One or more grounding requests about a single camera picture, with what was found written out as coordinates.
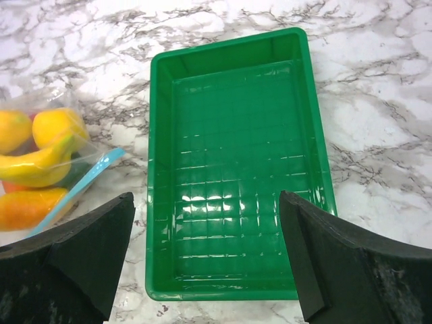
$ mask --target tray rim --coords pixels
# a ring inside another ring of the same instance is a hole
[[[156,105],[156,89],[157,83],[157,64],[161,59],[173,57],[183,53],[194,53],[200,51],[209,51],[230,45],[238,45],[239,43],[248,43],[276,36],[284,36],[288,34],[297,34],[299,37],[300,50],[302,53],[304,72],[306,77],[308,99],[312,115],[313,129],[315,132],[315,142],[317,143],[318,160],[321,169],[321,178],[323,181],[323,191],[326,193],[327,211],[337,216],[335,196],[333,184],[331,181],[329,159],[325,146],[325,137],[319,111],[317,90],[315,79],[313,76],[313,68],[311,61],[311,53],[309,51],[308,39],[306,32],[299,27],[285,28],[271,32],[264,32],[251,36],[224,40],[221,42],[211,43],[207,45],[199,45],[188,47],[185,49],[177,49],[155,55],[151,60],[151,83],[150,83],[150,103],[149,103],[149,132],[148,132],[148,171],[147,171],[147,227],[146,227],[146,260],[145,260],[145,290],[150,298],[158,301],[204,301],[204,300],[297,300],[297,291],[293,290],[237,290],[231,292],[185,292],[185,291],[158,291],[154,287],[153,282],[153,189],[155,178],[155,132],[156,132],[156,110],[152,109]]]

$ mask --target black object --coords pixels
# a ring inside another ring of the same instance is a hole
[[[374,234],[293,193],[281,193],[279,210],[305,321],[432,323],[432,250]]]
[[[0,247],[0,323],[109,319],[134,220],[123,194],[73,221]]]

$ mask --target grid pattern on tray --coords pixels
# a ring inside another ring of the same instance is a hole
[[[282,62],[175,83],[177,278],[292,276],[279,193],[310,187],[291,73]]]

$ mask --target rectangular green bin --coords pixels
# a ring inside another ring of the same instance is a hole
[[[150,108],[149,296],[297,299],[279,193],[336,214],[304,31],[159,54]]]

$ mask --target bag of toy fruit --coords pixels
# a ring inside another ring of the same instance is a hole
[[[77,107],[61,88],[0,103],[0,246],[60,220],[124,154],[98,150]]]

